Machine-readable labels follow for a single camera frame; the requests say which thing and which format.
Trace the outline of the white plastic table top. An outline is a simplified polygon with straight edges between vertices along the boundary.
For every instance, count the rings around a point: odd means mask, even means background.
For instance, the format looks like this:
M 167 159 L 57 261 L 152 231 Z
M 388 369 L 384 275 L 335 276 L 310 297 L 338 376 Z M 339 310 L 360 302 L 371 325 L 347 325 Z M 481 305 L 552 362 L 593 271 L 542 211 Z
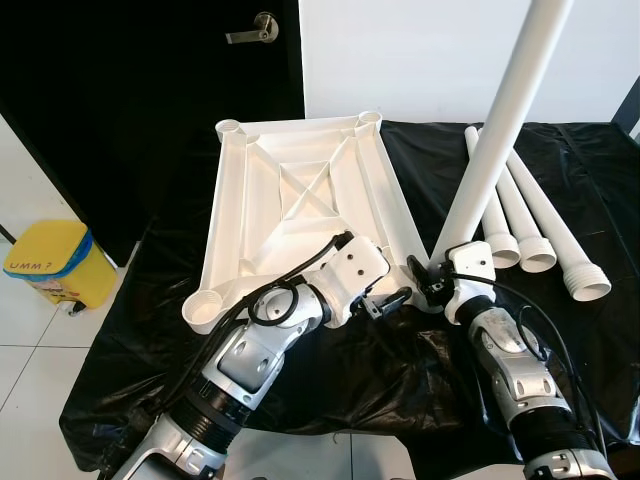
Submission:
M 381 115 L 216 124 L 221 143 L 197 291 L 183 303 L 189 328 L 209 334 L 228 308 L 306 262 L 348 230 L 390 264 L 371 300 L 410 287 L 408 257 L 429 252 L 380 137 Z

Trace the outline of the black plastic table sheet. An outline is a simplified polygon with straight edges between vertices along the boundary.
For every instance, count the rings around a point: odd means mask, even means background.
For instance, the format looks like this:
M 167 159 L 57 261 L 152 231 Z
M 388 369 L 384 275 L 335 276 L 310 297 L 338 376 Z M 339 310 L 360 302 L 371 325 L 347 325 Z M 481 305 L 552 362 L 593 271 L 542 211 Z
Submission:
M 425 244 L 433 243 L 467 163 L 460 123 L 387 122 L 381 138 Z M 581 246 L 611 279 L 611 293 L 577 302 L 561 271 L 503 271 L 500 282 L 539 303 L 525 323 L 544 339 L 562 335 L 602 415 L 614 470 L 640 474 L 640 150 L 609 123 L 527 123 L 521 159 Z M 124 460 L 154 422 L 166 387 L 202 343 L 180 317 L 200 275 L 218 169 L 206 134 L 180 161 L 143 234 L 118 297 L 61 407 L 58 428 L 79 470 Z M 285 360 L 248 429 L 284 434 L 402 436 L 422 475 L 449 477 L 515 457 L 461 330 L 439 314 L 402 308 L 387 320 L 307 335 Z

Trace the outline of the yellow bin with blue band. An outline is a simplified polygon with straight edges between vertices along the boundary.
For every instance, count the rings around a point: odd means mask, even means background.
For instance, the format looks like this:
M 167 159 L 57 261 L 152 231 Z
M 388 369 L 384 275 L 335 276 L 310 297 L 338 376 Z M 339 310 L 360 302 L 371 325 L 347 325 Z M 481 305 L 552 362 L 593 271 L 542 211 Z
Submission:
M 47 219 L 24 230 L 0 264 L 6 275 L 23 280 L 54 305 L 70 301 L 87 308 L 105 305 L 118 271 L 86 224 Z

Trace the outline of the black door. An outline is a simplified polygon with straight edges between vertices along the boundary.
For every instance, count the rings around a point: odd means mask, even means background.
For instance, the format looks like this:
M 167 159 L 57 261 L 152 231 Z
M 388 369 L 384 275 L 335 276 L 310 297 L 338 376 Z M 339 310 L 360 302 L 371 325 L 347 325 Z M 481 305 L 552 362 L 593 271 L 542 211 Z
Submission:
M 270 12 L 273 44 L 228 44 Z M 209 195 L 214 127 L 305 114 L 301 0 L 0 0 L 0 116 L 111 260 Z

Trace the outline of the dark grey frame post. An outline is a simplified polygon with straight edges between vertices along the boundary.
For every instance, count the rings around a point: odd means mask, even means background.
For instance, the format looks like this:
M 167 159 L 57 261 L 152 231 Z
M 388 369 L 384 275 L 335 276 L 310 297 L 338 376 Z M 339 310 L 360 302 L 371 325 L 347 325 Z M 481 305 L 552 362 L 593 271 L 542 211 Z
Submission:
M 635 137 L 639 131 L 640 123 L 640 78 L 637 77 L 631 84 L 630 90 L 623 97 L 621 105 L 618 105 L 611 122 L 621 128 L 623 133 Z

